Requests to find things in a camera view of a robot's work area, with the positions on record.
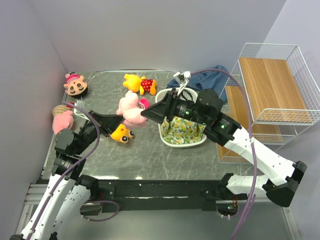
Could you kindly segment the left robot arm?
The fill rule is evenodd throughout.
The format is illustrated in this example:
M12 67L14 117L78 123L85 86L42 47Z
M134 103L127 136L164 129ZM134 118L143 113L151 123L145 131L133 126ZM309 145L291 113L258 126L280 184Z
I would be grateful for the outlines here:
M124 118L93 110L86 116L78 133L67 128L55 136L56 159L46 190L32 218L12 240L61 240L85 203L103 202L98 179L82 174L87 156L81 154L91 143L97 145L101 134L111 135Z

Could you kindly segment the black-haired doll pink striped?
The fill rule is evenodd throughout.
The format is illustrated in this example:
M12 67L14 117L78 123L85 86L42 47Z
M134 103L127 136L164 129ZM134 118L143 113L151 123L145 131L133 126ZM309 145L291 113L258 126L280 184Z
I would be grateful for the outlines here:
M138 100L138 105L143 109L147 109L151 106L150 102L146 98L141 98Z

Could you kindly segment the pink plush striped shirt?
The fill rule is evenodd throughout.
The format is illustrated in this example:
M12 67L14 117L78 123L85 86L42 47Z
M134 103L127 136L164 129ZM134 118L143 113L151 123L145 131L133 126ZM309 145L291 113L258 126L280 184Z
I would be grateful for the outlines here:
M57 135L64 129L71 129L74 123L73 111L64 104L57 105L52 110L53 123L52 131Z
M129 90L124 97L119 100L116 114L123 117L122 124L127 129L142 128L147 125L147 118L141 115L143 111L139 107L139 97L135 92Z

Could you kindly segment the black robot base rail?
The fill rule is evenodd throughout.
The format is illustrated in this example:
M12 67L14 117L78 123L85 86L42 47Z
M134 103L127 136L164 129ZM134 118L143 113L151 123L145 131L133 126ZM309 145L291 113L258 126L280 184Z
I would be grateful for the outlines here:
M98 180L91 201L113 201L121 211L189 210L215 211L217 201L246 200L219 180Z

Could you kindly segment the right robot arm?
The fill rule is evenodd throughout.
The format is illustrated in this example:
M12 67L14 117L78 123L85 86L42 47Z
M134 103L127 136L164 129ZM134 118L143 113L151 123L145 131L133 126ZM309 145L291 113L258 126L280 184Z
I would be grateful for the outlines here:
M247 194L249 199L267 197L278 206L289 207L307 165L288 160L259 142L236 120L222 113L222 106L223 101L212 89L200 91L196 101L183 100L172 89L161 101L143 110L141 116L158 124L178 117L204 125L203 133L209 140L240 155L263 173L225 174L218 188L222 198Z

